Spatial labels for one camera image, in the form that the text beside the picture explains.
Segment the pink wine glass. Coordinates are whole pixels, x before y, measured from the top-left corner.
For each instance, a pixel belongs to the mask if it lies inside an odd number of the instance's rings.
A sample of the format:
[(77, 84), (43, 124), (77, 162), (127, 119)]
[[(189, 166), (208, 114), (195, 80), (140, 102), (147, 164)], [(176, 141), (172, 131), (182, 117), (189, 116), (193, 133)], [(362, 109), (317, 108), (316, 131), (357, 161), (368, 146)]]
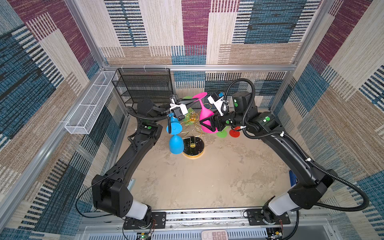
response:
[[(211, 116), (211, 115), (214, 115), (214, 113), (207, 109), (205, 106), (204, 106), (204, 103), (202, 101), (202, 99), (207, 95), (206, 92), (203, 92), (203, 93), (200, 93), (200, 94), (197, 94), (194, 96), (194, 98), (198, 98), (199, 99), (199, 102), (200, 102), (200, 105), (201, 105), (201, 113), (200, 113), (200, 120), (201, 118), (205, 118), (205, 117), (208, 117), (208, 116)], [(208, 133), (208, 134), (213, 134), (213, 133), (217, 133), (218, 130), (216, 129), (216, 132), (205, 132), (205, 133)]]

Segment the blue clip tool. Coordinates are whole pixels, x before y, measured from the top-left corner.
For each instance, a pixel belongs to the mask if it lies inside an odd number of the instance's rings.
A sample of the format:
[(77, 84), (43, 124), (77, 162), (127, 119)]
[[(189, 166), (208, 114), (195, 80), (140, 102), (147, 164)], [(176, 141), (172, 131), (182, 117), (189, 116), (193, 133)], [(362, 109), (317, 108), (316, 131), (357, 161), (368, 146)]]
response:
[(292, 170), (289, 170), (289, 177), (290, 177), (290, 184), (293, 187), (294, 185), (297, 184), (298, 179)]

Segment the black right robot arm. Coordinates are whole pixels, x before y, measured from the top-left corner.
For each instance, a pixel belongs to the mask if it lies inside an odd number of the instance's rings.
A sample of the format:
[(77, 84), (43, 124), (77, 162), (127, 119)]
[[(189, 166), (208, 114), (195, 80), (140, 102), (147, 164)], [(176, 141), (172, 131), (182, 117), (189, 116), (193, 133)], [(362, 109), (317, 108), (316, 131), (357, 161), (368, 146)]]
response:
[(200, 124), (206, 133), (218, 133), (225, 127), (245, 130), (247, 138), (256, 137), (267, 144), (293, 171), (298, 179), (293, 187), (279, 197), (272, 197), (263, 206), (261, 215), (266, 224), (274, 224), (287, 211), (311, 209), (334, 182), (333, 170), (312, 166), (312, 160), (269, 112), (259, 112), (249, 92), (232, 96), (234, 110), (225, 103), (225, 94), (216, 92), (208, 97), (216, 110), (203, 110)]

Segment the red wine glass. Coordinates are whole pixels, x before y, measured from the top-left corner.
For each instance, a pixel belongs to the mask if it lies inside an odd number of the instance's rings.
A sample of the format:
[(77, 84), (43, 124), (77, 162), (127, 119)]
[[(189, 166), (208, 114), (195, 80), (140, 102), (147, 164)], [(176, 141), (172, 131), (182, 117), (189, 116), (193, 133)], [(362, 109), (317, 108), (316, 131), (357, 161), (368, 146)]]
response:
[(241, 135), (240, 131), (241, 127), (235, 127), (234, 129), (230, 130), (229, 134), (233, 138), (238, 138)]

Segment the light blue flat device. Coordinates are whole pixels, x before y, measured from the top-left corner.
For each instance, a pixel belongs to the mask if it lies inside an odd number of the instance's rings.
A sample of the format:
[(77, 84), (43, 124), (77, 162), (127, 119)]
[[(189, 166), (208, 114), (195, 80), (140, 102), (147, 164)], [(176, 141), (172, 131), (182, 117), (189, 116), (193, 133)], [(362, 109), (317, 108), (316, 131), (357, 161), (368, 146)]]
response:
[(129, 181), (129, 184), (128, 184), (128, 186), (127, 186), (127, 189), (128, 189), (129, 191), (132, 190), (132, 188), (133, 188), (135, 182), (136, 182), (135, 179), (131, 179), (131, 180)]

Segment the blue wine glass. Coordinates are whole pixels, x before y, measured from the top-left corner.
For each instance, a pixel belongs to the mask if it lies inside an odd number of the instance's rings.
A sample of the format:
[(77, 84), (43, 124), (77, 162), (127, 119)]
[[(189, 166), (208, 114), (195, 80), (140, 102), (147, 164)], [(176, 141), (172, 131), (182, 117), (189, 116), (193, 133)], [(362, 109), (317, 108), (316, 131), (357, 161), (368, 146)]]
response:
[(183, 127), (180, 123), (172, 123), (172, 134), (169, 141), (170, 152), (174, 155), (181, 154), (184, 151), (184, 141), (179, 134)]
[(171, 123), (179, 123), (179, 120), (175, 117), (171, 117)]

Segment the pink keypad device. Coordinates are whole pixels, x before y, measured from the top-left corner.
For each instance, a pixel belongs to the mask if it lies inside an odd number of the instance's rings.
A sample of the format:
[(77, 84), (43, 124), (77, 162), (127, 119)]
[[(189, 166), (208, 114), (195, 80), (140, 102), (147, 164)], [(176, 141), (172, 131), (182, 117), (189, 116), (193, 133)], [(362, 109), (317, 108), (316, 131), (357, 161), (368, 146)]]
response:
[(202, 240), (228, 240), (229, 236), (226, 230), (207, 230), (202, 231)]

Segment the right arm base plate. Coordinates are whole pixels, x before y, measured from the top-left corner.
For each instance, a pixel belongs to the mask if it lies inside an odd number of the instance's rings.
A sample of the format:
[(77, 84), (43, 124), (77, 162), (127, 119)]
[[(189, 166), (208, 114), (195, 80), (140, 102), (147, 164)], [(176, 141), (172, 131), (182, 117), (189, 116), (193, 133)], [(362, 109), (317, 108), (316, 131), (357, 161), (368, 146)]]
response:
[(287, 213), (276, 216), (272, 212), (264, 212), (261, 208), (247, 209), (243, 212), (243, 216), (249, 221), (250, 226), (289, 225), (291, 223)]

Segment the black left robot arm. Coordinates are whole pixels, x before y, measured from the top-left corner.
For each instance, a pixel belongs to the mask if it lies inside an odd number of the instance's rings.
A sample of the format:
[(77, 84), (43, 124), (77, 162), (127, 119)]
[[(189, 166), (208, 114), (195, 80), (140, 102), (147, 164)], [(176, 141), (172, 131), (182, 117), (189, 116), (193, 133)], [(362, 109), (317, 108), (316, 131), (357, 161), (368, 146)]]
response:
[(128, 184), (141, 160), (161, 136), (163, 127), (158, 122), (170, 121), (172, 117), (184, 119), (188, 108), (197, 101), (197, 98), (179, 99), (172, 95), (164, 105), (157, 106), (151, 99), (144, 98), (135, 109), (127, 107), (128, 113), (137, 119), (137, 130), (130, 136), (130, 146), (112, 168), (93, 178), (91, 188), (96, 209), (132, 220), (141, 228), (151, 224), (152, 208), (136, 201)]

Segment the gold wine glass rack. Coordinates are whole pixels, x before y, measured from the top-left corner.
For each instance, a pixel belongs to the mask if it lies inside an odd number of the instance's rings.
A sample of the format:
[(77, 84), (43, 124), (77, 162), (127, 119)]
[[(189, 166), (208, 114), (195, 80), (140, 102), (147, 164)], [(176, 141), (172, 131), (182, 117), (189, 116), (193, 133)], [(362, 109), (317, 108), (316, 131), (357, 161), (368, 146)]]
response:
[(182, 122), (183, 155), (188, 159), (197, 159), (204, 153), (205, 143), (202, 137), (205, 136), (205, 132), (203, 132), (200, 125), (200, 113), (201, 111), (195, 111), (188, 122)]

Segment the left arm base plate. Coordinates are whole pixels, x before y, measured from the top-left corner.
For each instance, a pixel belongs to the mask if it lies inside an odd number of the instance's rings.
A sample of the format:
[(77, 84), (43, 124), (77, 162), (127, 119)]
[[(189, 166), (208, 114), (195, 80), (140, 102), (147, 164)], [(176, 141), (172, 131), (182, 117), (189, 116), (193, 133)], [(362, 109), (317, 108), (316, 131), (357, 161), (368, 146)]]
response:
[(124, 230), (149, 230), (151, 228), (164, 229), (166, 225), (166, 212), (151, 212), (146, 214), (142, 220), (127, 218), (124, 222)]

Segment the green wine glass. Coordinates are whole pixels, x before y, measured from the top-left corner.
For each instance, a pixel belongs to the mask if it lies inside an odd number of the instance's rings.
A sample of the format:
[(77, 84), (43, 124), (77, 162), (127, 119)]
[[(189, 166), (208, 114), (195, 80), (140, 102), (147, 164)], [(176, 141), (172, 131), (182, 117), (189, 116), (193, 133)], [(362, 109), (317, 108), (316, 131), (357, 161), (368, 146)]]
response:
[[(192, 99), (193, 97), (192, 96), (185, 96), (184, 99)], [(190, 120), (192, 114), (194, 113), (195, 111), (192, 109), (192, 108), (188, 108), (188, 114), (185, 115), (185, 118), (182, 120), (183, 123), (186, 123)]]
[(217, 137), (219, 138), (226, 138), (228, 135), (228, 132), (226, 130), (222, 130), (220, 132), (217, 132), (216, 134), (217, 134)]

